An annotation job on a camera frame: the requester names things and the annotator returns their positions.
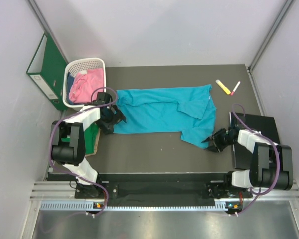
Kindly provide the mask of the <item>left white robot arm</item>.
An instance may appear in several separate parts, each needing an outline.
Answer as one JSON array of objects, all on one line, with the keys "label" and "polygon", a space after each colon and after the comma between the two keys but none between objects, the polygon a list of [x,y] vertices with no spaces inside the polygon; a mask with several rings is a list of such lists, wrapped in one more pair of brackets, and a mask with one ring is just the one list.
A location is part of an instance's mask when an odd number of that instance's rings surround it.
[{"label": "left white robot arm", "polygon": [[126,117],[107,92],[95,90],[90,102],[76,113],[52,124],[50,160],[63,165],[76,179],[76,198],[92,199],[106,196],[99,173],[87,161],[84,132],[96,125],[103,134],[113,134],[114,126]]}]

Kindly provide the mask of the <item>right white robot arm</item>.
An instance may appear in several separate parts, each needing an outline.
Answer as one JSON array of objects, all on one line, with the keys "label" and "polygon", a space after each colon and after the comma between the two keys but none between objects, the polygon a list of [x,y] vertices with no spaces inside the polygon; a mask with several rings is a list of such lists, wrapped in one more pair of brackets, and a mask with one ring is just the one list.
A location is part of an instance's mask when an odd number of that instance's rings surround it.
[{"label": "right white robot arm", "polygon": [[220,153],[226,147],[238,144],[252,155],[249,169],[228,172],[222,183],[208,183],[206,187],[210,197],[237,197],[255,187],[266,189],[264,192],[251,192],[259,196],[273,189],[291,189],[293,170],[292,150],[289,146],[276,144],[260,132],[240,126],[222,128],[203,142],[209,144],[208,151]]}]

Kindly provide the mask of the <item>teal t shirt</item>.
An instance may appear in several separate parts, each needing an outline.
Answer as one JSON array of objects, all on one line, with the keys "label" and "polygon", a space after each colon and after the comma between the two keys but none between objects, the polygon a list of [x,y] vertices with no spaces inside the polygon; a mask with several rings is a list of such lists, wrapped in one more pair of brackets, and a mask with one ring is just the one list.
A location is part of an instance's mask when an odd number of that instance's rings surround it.
[{"label": "teal t shirt", "polygon": [[179,132],[181,140],[206,149],[215,129],[216,106],[212,85],[198,87],[118,90],[116,105],[126,122],[114,126],[115,134]]}]

